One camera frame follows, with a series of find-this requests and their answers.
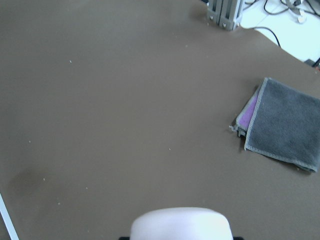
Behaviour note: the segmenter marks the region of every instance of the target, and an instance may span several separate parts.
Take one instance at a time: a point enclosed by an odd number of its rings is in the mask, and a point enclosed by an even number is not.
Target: cloth
[[[265,78],[236,119],[244,149],[317,172],[320,100]]]

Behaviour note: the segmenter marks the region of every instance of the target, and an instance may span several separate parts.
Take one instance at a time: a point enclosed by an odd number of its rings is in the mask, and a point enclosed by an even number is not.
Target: brown table
[[[246,240],[320,236],[320,174],[243,150],[228,126],[264,77],[320,74],[199,0],[5,0],[0,192],[22,240],[108,239],[168,207]]]

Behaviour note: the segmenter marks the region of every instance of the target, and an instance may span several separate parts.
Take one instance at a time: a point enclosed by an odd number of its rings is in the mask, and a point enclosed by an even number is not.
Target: white surface
[[[228,220],[206,208],[148,212],[132,224],[130,240],[233,240]]]
[[[316,61],[320,57],[320,17],[306,13],[306,21],[299,23],[298,16],[291,11],[269,15],[264,10],[265,2],[265,0],[258,0],[244,10],[241,26],[243,28],[267,27],[275,33],[283,50],[303,62],[308,59]],[[314,0],[310,2],[320,13],[320,4]],[[306,2],[299,7],[311,10]],[[268,0],[266,5],[266,9],[272,13],[285,8],[286,6],[280,0]],[[258,31],[277,44],[271,32],[265,29],[258,29]]]
[[[7,208],[6,208],[6,205],[5,205],[5,202],[2,199],[1,194],[0,194],[0,213],[2,215],[4,224],[6,226],[6,229],[7,229],[8,233],[9,233],[9,236],[10,236],[11,240],[19,240],[18,235],[16,233],[14,225],[12,224],[12,221],[10,219],[10,216],[8,214],[8,211],[7,211]]]

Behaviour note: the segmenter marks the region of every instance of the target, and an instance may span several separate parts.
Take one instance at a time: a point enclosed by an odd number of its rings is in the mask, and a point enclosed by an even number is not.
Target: metal bracket
[[[228,31],[240,25],[245,0],[209,0],[207,17]]]

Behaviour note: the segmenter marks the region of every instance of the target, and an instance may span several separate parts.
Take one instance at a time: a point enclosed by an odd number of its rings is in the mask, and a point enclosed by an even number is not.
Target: white strip
[[[12,224],[9,213],[7,211],[5,202],[2,199],[1,193],[0,193],[0,213],[2,215],[4,224],[6,226],[6,229],[8,230],[11,240],[19,240],[16,230],[14,228],[14,225]]]

